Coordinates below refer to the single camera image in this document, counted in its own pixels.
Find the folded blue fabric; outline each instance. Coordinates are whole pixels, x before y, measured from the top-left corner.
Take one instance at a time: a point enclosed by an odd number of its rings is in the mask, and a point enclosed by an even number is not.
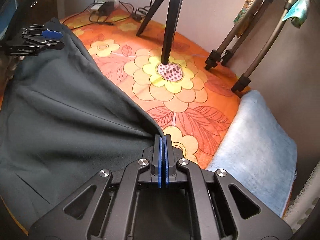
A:
[[[281,217],[295,179],[297,146],[258,91],[239,110],[207,170],[225,169]]]

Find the orange bedspread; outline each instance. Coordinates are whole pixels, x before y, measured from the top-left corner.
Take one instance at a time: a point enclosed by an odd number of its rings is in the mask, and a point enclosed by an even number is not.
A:
[[[221,65],[206,71],[209,53],[179,33],[169,65],[162,65],[162,24],[151,21],[141,37],[135,36],[140,23],[131,18],[114,26],[77,28],[89,23],[89,15],[84,12],[65,24],[76,28],[74,34],[102,73],[150,114],[165,134],[171,134],[173,145],[186,158],[206,168],[238,110],[239,98],[230,91],[236,75]],[[127,16],[116,10],[107,21]]]

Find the screw head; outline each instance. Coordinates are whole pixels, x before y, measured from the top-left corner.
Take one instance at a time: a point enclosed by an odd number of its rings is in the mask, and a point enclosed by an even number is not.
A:
[[[224,169],[219,169],[219,170],[217,170],[217,175],[219,177],[224,177],[227,175],[227,172]]]
[[[138,160],[138,164],[141,166],[145,166],[149,163],[149,161],[147,159],[140,159]]]
[[[99,171],[99,175],[100,177],[108,177],[110,175],[110,171],[109,170],[101,170]]]
[[[185,158],[182,158],[180,160],[178,160],[178,162],[181,164],[181,165],[187,165],[189,163],[189,161]]]

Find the white wall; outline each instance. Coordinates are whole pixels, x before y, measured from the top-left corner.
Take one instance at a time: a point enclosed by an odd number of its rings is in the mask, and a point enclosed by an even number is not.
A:
[[[122,0],[135,7],[150,0]],[[216,49],[233,26],[245,0],[183,0],[178,32],[205,48]],[[93,0],[65,0],[65,13],[79,12]],[[154,16],[165,23],[168,0]],[[278,22],[283,0],[275,1],[230,61],[241,75],[254,60]],[[320,15],[311,6],[300,30],[287,23],[251,76],[251,87],[264,96],[272,113],[298,145],[298,178],[293,195],[320,160]]]

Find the power strip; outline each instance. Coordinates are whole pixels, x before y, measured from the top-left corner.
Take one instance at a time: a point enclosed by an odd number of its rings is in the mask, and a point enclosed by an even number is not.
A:
[[[95,4],[94,6],[92,6],[91,10],[98,10],[100,6],[105,2],[113,2],[115,9],[120,5],[120,0],[94,0],[94,3],[99,3],[99,4]]]

